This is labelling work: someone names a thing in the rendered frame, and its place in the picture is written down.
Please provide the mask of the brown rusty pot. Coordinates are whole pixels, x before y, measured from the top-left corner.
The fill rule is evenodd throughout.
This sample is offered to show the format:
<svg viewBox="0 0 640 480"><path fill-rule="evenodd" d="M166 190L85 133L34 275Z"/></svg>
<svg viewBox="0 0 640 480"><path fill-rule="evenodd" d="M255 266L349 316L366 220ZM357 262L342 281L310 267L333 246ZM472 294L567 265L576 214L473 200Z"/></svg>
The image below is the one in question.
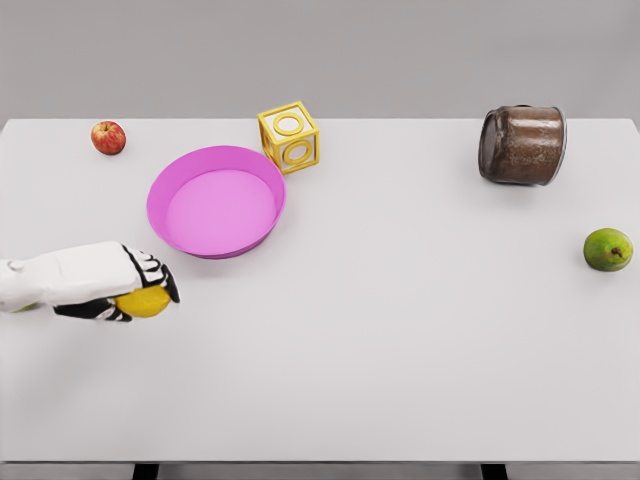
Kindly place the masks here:
<svg viewBox="0 0 640 480"><path fill-rule="evenodd" d="M567 123L560 108L501 106L483 121L479 173L494 183L544 186L557 176L566 144Z"/></svg>

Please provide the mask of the green pear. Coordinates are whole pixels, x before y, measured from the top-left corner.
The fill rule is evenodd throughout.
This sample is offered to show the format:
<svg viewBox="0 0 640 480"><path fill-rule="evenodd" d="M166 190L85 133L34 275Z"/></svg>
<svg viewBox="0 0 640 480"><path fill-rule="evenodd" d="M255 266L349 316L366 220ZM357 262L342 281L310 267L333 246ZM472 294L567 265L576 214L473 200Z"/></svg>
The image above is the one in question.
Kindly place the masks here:
<svg viewBox="0 0 640 480"><path fill-rule="evenodd" d="M634 255L631 239L614 228L601 228L591 232L583 245L583 257L593 269L617 272L625 268Z"/></svg>

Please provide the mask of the pink round plate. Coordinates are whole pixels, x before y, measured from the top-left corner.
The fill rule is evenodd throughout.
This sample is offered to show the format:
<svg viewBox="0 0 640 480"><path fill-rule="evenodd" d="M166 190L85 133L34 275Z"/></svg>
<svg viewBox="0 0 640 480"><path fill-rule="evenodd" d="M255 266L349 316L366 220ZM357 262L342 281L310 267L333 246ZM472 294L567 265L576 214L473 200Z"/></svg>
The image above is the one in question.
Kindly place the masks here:
<svg viewBox="0 0 640 480"><path fill-rule="evenodd" d="M210 146L166 166L149 190L146 211L158 237L201 258L226 259L259 245L286 203L284 177L266 156L244 147Z"/></svg>

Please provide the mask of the yellow letter block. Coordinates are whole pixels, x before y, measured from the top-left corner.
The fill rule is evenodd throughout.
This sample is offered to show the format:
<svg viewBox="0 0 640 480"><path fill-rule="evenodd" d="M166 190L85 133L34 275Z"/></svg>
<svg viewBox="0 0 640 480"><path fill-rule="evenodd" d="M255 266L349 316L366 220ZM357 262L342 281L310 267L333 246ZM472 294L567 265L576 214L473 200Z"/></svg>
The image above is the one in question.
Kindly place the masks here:
<svg viewBox="0 0 640 480"><path fill-rule="evenodd" d="M265 155L287 175L320 160L320 130L302 102L296 101L257 115Z"/></svg>

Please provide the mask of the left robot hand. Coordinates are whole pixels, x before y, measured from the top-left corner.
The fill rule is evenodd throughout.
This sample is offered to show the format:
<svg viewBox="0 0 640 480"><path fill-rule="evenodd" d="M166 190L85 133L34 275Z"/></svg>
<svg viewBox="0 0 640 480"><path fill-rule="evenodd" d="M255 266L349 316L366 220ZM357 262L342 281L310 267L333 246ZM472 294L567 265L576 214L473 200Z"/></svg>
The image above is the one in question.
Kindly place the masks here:
<svg viewBox="0 0 640 480"><path fill-rule="evenodd" d="M46 256L43 273L46 303L61 316L130 322L114 298L136 289L160 285L171 302L179 290L168 266L156 256L116 241L59 250Z"/></svg>

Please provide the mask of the red apple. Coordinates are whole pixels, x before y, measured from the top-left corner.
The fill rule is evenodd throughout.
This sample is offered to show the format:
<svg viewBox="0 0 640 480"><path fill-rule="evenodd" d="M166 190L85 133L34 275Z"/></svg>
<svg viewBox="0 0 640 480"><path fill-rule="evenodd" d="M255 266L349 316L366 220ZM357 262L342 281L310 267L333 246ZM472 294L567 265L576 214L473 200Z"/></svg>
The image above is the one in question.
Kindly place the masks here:
<svg viewBox="0 0 640 480"><path fill-rule="evenodd" d="M126 146L126 133L114 121L101 121L95 124L90 133L93 146L105 155L117 155Z"/></svg>

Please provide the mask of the yellow lemon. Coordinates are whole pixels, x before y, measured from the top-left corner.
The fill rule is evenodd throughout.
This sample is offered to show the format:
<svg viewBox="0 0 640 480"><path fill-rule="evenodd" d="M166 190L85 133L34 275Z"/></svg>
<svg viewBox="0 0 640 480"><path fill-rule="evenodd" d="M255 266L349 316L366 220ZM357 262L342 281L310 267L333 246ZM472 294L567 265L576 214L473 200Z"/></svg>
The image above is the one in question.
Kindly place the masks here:
<svg viewBox="0 0 640 480"><path fill-rule="evenodd" d="M136 289L114 298L124 313L137 318L150 318L161 313L170 303L169 293L160 285Z"/></svg>

